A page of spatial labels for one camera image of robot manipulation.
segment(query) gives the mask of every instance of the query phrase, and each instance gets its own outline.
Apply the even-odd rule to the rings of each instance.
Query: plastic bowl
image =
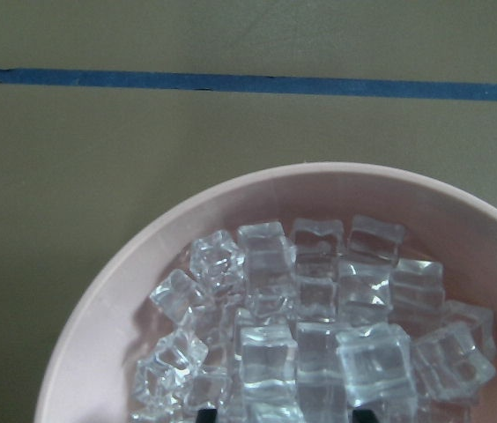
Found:
[[[296,217],[339,217],[346,223],[355,213],[405,224],[419,247],[444,263],[449,298],[494,310],[497,342],[497,209],[445,183],[387,167],[277,167],[193,196],[115,255],[66,323],[35,422],[128,421],[135,360],[169,331],[157,324],[147,295],[193,239],[271,219],[289,224]],[[497,376],[483,389],[472,417],[478,423],[497,421]]]

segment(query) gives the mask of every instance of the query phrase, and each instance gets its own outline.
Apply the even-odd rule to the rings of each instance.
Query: bowl rim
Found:
[[[103,282],[119,267],[119,265],[138,247],[140,247],[153,233],[166,225],[175,216],[198,207],[206,202],[209,198],[216,197],[233,189],[247,186],[253,183],[265,181],[267,179],[276,179],[285,176],[303,175],[303,174],[368,174],[381,176],[397,181],[407,182],[414,185],[422,186],[441,192],[443,195],[452,197],[460,203],[484,213],[488,217],[497,220],[497,208],[475,197],[467,191],[454,187],[446,182],[438,181],[429,176],[417,174],[411,171],[357,162],[309,162],[279,167],[271,167],[264,170],[255,171],[249,174],[234,177],[225,182],[218,183],[208,189],[189,197],[179,204],[172,207],[150,224],[145,226],[141,231],[134,235],[125,245],[119,249],[115,255],[102,268],[98,275],[93,279],[91,284],[86,288],[84,294],[78,301],[76,307],[70,313],[70,317],[56,340],[55,348],[49,358],[45,375],[41,382],[37,405],[35,409],[34,422],[43,422],[44,413],[47,409],[48,402],[51,399],[51,387],[59,370],[64,351],[67,348],[73,331],[78,327],[78,323],[85,314],[85,311],[93,300],[96,293],[102,288]]]

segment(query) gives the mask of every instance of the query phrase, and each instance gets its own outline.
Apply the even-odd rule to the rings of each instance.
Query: pink bowl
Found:
[[[127,421],[134,361],[168,331],[157,324],[146,297],[191,240],[271,219],[289,224],[296,217],[339,217],[346,223],[355,213],[405,224],[418,247],[444,263],[449,297],[494,310],[497,341],[497,209],[445,183],[388,167],[277,167],[178,204],[115,255],[64,327],[35,422]],[[472,416],[478,423],[497,422],[497,376]]]

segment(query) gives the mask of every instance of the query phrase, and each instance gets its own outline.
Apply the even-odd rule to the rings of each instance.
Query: pile of clear cubes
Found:
[[[399,255],[406,230],[357,215],[195,240],[151,293],[173,323],[137,363],[131,420],[467,423],[493,378],[493,312],[446,300],[443,268]]]

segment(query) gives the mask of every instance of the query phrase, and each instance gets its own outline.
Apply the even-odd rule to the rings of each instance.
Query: blue tape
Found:
[[[497,101],[497,84],[111,70],[0,70],[0,83]]]

